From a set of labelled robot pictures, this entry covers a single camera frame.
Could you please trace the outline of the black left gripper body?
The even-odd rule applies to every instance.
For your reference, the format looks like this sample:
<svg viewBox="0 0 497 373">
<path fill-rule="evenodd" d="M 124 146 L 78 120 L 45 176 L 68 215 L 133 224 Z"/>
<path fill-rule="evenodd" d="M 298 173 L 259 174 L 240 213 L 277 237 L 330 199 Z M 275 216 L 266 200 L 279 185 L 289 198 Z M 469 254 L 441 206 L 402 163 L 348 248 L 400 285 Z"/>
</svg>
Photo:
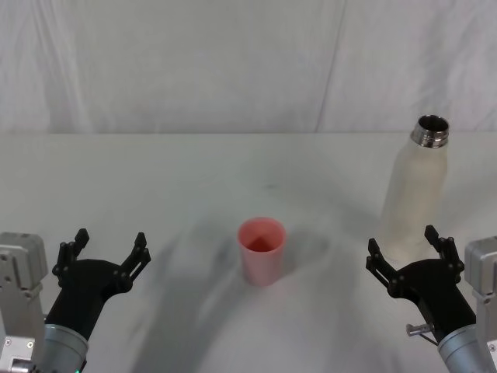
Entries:
<svg viewBox="0 0 497 373">
<path fill-rule="evenodd" d="M 106 302 L 126 291 L 126 273 L 105 260 L 76 260 L 57 264 L 60 293 L 45 323 L 63 326 L 88 340 Z"/>
</svg>

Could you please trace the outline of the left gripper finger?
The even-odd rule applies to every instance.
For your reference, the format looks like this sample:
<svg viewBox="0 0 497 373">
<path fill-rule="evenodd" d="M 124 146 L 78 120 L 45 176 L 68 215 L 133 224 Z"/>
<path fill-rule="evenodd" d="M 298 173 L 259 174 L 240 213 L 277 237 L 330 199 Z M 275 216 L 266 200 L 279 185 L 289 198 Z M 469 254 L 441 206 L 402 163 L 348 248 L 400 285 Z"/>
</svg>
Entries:
<svg viewBox="0 0 497 373">
<path fill-rule="evenodd" d="M 73 241 L 61 242 L 52 274 L 61 277 L 63 273 L 67 272 L 88 242 L 89 233 L 86 228 L 79 229 Z"/>
<path fill-rule="evenodd" d="M 128 292 L 133 287 L 134 280 L 150 261 L 151 255 L 145 234 L 139 232 L 130 255 L 114 271 L 116 292 Z"/>
</svg>

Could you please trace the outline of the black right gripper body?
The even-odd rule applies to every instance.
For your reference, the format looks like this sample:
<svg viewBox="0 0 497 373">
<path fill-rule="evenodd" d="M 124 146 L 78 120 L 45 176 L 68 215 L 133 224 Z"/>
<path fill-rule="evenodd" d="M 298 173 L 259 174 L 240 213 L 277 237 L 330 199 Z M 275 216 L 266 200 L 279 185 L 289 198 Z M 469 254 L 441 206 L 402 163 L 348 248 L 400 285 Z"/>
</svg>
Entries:
<svg viewBox="0 0 497 373">
<path fill-rule="evenodd" d="M 414 303 L 440 342 L 453 331 L 476 323 L 474 311 L 457 287 L 463 270 L 461 260 L 411 263 L 391 278 L 391 297 Z"/>
</svg>

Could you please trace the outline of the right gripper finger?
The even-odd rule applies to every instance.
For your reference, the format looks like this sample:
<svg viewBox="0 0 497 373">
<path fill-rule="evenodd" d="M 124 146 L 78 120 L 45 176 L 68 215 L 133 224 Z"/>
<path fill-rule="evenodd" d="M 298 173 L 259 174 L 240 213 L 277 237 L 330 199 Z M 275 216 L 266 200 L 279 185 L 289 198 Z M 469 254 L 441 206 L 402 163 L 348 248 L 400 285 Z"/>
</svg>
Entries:
<svg viewBox="0 0 497 373">
<path fill-rule="evenodd" d="M 402 293 L 401 275 L 383 257 L 376 239 L 368 241 L 366 269 L 370 271 L 387 289 L 392 298 L 400 298 Z"/>
<path fill-rule="evenodd" d="M 444 238 L 439 235 L 433 225 L 427 225 L 424 236 L 428 243 L 439 254 L 440 259 L 447 265 L 455 277 L 459 277 L 464 271 L 464 263 L 461 261 L 453 237 Z"/>
</svg>

